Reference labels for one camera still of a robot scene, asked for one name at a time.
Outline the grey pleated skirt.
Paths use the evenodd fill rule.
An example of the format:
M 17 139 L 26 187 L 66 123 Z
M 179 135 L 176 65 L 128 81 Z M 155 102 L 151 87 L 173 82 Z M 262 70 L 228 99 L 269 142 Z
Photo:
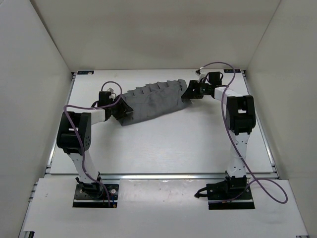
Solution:
M 183 110 L 191 105 L 191 100 L 181 98 L 186 90 L 187 83 L 183 79 L 150 83 L 129 90 L 122 99 L 133 111 L 118 121 L 122 126 L 128 126 Z

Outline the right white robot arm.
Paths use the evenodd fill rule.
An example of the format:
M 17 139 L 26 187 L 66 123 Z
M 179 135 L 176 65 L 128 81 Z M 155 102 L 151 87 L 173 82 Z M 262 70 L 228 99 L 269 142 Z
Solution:
M 222 84 L 223 74 L 219 71 L 202 73 L 196 71 L 198 80 L 191 80 L 182 99 L 202 99 L 210 95 L 221 102 L 221 113 L 225 129 L 231 142 L 230 162 L 225 180 L 218 185 L 222 194 L 234 198 L 247 185 L 245 157 L 247 145 L 256 125 L 254 98 L 242 95 Z

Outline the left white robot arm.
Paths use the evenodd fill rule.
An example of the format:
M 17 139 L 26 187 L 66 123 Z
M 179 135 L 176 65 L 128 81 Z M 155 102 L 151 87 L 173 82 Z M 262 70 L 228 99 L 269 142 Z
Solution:
M 91 199 L 110 199 L 107 187 L 96 170 L 89 149 L 92 143 L 92 126 L 107 121 L 110 117 L 122 119 L 133 109 L 122 94 L 113 97 L 110 90 L 100 91 L 99 99 L 90 108 L 81 108 L 83 112 L 72 112 L 68 108 L 80 107 L 66 105 L 61 116 L 57 133 L 57 146 L 67 154 L 78 173 L 76 181 L 80 190 Z

